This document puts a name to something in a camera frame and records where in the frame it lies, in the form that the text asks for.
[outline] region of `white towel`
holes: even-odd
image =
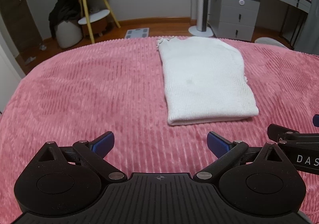
[[[158,40],[170,125],[234,121],[258,115],[244,60],[218,39]]]

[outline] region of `crosshair logo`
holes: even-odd
[[[162,181],[163,179],[165,179],[164,176],[157,176],[156,179],[159,179],[160,181]]]

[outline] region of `door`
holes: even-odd
[[[19,52],[42,43],[26,0],[1,0],[0,13]]]

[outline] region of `pink blanket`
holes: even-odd
[[[275,46],[224,40],[241,51],[259,116],[238,122],[170,127],[156,38],[110,40],[58,54],[20,83],[0,118],[0,223],[20,215],[13,186],[39,148],[115,134],[106,160],[131,172],[190,172],[215,157],[206,135],[262,146],[276,123],[318,132],[319,57]],[[301,173],[307,196],[302,210],[319,221],[319,176]]]

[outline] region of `black jacket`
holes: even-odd
[[[49,14],[50,31],[55,39],[54,27],[62,21],[79,20],[81,17],[81,7],[79,0],[58,0]]]

